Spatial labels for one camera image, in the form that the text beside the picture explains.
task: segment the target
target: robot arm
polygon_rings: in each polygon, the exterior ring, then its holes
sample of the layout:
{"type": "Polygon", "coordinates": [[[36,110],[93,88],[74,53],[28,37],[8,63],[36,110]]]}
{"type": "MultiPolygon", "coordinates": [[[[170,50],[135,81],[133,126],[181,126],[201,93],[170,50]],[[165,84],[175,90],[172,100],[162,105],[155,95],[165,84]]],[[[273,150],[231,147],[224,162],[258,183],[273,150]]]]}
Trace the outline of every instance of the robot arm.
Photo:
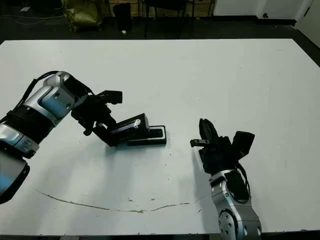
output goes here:
{"type": "Polygon", "coordinates": [[[202,139],[193,139],[190,144],[203,147],[199,154],[204,171],[211,174],[211,197],[219,215],[221,238],[261,239],[261,224],[251,206],[246,171],[239,163],[249,153],[255,135],[237,131],[231,144],[227,136],[218,136],[207,119],[200,119],[199,130],[202,139]]]}
{"type": "Polygon", "coordinates": [[[116,123],[107,103],[122,103],[122,92],[105,90],[95,95],[64,71],[50,71],[34,79],[15,108],[0,120],[0,204],[10,200],[27,177],[30,167],[23,158],[30,159],[70,111],[86,136],[94,132],[109,146],[166,143],[164,126],[161,133],[151,130],[144,113],[116,123]],[[43,86],[28,98],[42,79],[43,86]],[[153,141],[159,134],[161,141],[153,141]]]}

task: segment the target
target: white wall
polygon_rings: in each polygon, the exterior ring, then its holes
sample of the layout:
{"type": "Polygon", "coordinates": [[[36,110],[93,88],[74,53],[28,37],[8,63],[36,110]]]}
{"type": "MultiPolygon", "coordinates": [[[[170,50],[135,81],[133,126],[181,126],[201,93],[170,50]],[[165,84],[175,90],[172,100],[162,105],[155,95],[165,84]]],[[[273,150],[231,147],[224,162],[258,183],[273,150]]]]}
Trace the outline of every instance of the white wall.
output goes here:
{"type": "Polygon", "coordinates": [[[214,15],[299,20],[313,0],[216,0],[214,15]]]}
{"type": "Polygon", "coordinates": [[[255,15],[257,2],[259,0],[216,0],[214,15],[255,15]]]}
{"type": "Polygon", "coordinates": [[[310,0],[260,0],[256,16],[263,18],[267,13],[269,19],[296,19],[304,14],[310,3],[310,0]]]}

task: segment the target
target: brown scratch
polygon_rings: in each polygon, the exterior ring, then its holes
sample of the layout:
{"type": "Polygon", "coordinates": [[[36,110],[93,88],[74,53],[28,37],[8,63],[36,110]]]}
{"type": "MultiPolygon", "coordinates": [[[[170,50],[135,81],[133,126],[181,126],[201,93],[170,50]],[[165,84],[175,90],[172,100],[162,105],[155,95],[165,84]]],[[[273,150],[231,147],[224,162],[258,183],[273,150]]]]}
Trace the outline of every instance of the brown scratch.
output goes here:
{"type": "Polygon", "coordinates": [[[55,197],[55,196],[51,196],[51,195],[49,195],[47,193],[44,193],[42,191],[39,191],[37,189],[36,189],[36,191],[38,193],[44,195],[44,196],[47,196],[48,198],[57,200],[57,201],[62,202],[62,203],[73,204],[73,205],[78,205],[78,206],[83,206],[83,207],[88,207],[88,208],[94,208],[94,209],[100,209],[100,210],[105,210],[105,211],[113,211],[113,212],[125,212],[125,213],[143,214],[144,212],[155,212],[155,211],[158,211],[158,210],[164,209],[164,208],[172,208],[172,207],[179,206],[179,205],[188,205],[188,204],[190,204],[190,202],[181,202],[181,203],[178,203],[178,204],[164,205],[164,206],[157,207],[157,208],[154,208],[154,209],[149,209],[149,210],[145,210],[145,209],[140,209],[140,210],[134,210],[134,209],[133,210],[122,210],[122,209],[111,209],[111,208],[105,208],[105,207],[96,206],[96,205],[83,204],[83,203],[78,203],[78,202],[74,202],[74,201],[67,201],[67,200],[63,200],[63,199],[55,197]]]}
{"type": "Polygon", "coordinates": [[[161,206],[161,207],[158,207],[158,208],[155,208],[155,209],[151,209],[148,212],[154,212],[154,211],[157,211],[159,209],[170,208],[170,207],[175,207],[175,206],[184,205],[184,204],[190,204],[190,203],[189,202],[182,202],[182,203],[179,203],[179,204],[165,205],[165,206],[161,206]]]}

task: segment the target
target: white tabletop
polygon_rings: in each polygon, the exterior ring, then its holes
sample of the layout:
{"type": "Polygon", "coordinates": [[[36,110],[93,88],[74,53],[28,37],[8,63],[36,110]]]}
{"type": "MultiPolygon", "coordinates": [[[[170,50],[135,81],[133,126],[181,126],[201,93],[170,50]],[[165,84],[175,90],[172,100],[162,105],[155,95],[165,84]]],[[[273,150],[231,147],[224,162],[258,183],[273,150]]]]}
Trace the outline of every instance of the white tabletop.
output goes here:
{"type": "Polygon", "coordinates": [[[223,136],[256,135],[241,162],[264,232],[319,229],[320,69],[293,40],[5,41],[1,116],[50,70],[123,91],[112,116],[146,113],[167,145],[110,148],[66,117],[0,205],[0,234],[218,233],[210,176],[189,144],[201,117],[223,136]]]}

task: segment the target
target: dark floor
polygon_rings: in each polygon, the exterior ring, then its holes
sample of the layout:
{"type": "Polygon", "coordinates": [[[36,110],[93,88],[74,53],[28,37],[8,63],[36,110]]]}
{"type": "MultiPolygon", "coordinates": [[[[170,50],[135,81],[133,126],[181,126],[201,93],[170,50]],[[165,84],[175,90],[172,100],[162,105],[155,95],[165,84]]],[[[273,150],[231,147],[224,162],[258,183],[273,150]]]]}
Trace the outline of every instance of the dark floor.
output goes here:
{"type": "MultiPolygon", "coordinates": [[[[61,12],[53,19],[30,19],[8,17],[52,16],[52,13],[21,13],[20,6],[5,6],[0,9],[0,43],[4,40],[35,39],[145,39],[145,19],[134,18],[132,30],[123,35],[114,18],[106,18],[101,29],[69,31],[68,23],[61,12]]],[[[300,47],[320,66],[320,49],[291,25],[256,24],[255,20],[216,21],[210,18],[192,21],[190,18],[151,19],[146,39],[262,39],[285,38],[295,40],[300,47]]]]}

